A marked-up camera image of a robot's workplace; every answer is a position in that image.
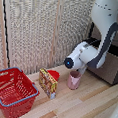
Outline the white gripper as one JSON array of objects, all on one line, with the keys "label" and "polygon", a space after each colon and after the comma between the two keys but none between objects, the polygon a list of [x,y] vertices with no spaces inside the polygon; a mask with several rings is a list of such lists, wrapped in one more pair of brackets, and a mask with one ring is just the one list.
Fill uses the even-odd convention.
[{"label": "white gripper", "polygon": [[83,75],[83,74],[85,73],[87,67],[88,67],[88,66],[84,66],[84,67],[80,68],[80,69],[78,70],[78,72],[79,72],[81,75]]}]

